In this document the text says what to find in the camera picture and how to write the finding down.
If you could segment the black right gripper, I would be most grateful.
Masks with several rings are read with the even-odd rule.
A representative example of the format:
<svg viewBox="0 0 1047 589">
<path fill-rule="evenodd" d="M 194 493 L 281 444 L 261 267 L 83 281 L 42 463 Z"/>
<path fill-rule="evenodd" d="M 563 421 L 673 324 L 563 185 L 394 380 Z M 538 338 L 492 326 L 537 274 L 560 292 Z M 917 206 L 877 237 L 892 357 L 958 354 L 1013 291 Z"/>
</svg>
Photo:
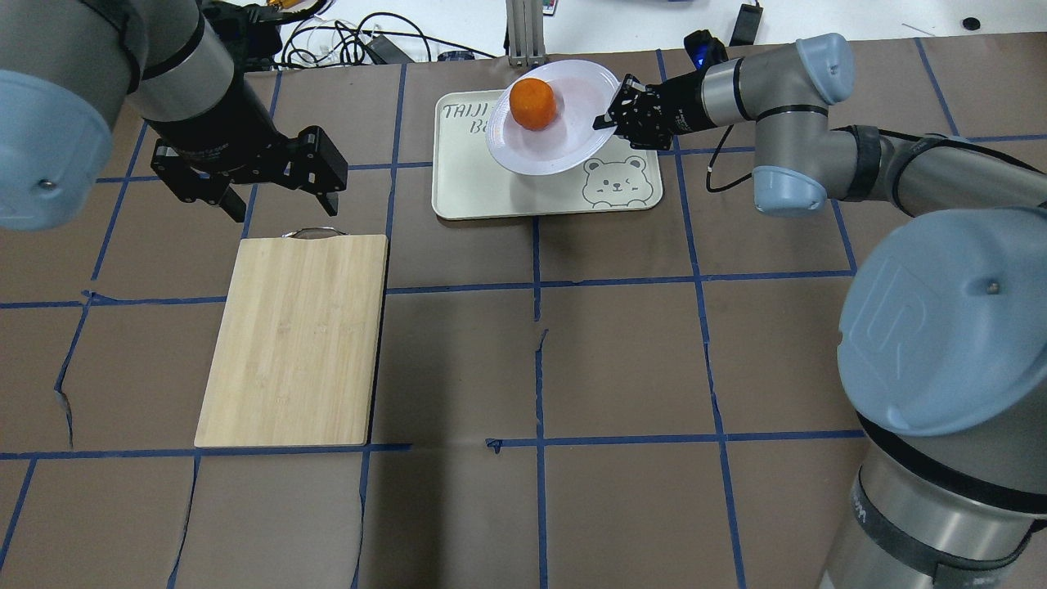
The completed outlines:
<svg viewBox="0 0 1047 589">
<path fill-rule="evenodd" d="M 592 130 L 612 129 L 633 149 L 665 151 L 671 138 L 706 130 L 703 72 L 664 83 L 642 83 L 625 75 L 609 108 L 592 120 Z"/>
</svg>

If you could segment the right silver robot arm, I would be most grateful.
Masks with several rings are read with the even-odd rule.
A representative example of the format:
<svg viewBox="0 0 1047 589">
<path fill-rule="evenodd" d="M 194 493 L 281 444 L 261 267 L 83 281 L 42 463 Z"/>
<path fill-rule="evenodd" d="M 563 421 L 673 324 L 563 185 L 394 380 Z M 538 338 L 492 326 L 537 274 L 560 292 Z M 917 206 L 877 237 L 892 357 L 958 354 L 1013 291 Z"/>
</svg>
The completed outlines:
<svg viewBox="0 0 1047 589">
<path fill-rule="evenodd" d="M 854 87 L 840 33 L 696 70 L 632 75 L 592 120 L 638 149 L 755 123 L 754 204 L 809 216 L 829 199 L 909 217 L 861 265 L 838 373 L 870 447 L 823 588 L 995 588 L 1045 528 L 1045 175 L 960 137 L 831 129 Z"/>
</svg>

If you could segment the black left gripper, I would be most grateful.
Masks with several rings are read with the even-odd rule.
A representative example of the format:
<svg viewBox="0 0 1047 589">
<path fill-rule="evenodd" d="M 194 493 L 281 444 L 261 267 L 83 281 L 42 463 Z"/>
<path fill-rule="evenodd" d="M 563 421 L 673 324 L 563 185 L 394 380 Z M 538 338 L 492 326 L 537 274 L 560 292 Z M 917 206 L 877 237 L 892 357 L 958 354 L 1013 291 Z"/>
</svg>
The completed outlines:
<svg viewBox="0 0 1047 589">
<path fill-rule="evenodd" d="M 314 195 L 326 216 L 338 213 L 348 182 L 343 154 L 319 126 L 286 137 L 246 82 L 229 83 L 198 115 L 151 127 L 158 134 L 151 168 L 180 201 L 202 199 L 243 223 L 247 206 L 233 184 L 273 183 Z"/>
</svg>

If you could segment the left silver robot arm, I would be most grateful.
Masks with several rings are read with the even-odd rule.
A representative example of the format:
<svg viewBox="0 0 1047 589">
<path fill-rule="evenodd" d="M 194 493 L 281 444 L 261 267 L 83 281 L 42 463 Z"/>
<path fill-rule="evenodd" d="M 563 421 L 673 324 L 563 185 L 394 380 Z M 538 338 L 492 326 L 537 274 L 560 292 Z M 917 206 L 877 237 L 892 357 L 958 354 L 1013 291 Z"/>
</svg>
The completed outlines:
<svg viewBox="0 0 1047 589">
<path fill-rule="evenodd" d="M 151 167 L 180 201 L 242 223 L 233 186 L 274 183 L 337 214 L 344 157 L 317 126 L 281 134 L 198 1 L 4 1 L 1 16 L 5 230 L 82 212 L 124 105 L 158 134 Z"/>
</svg>

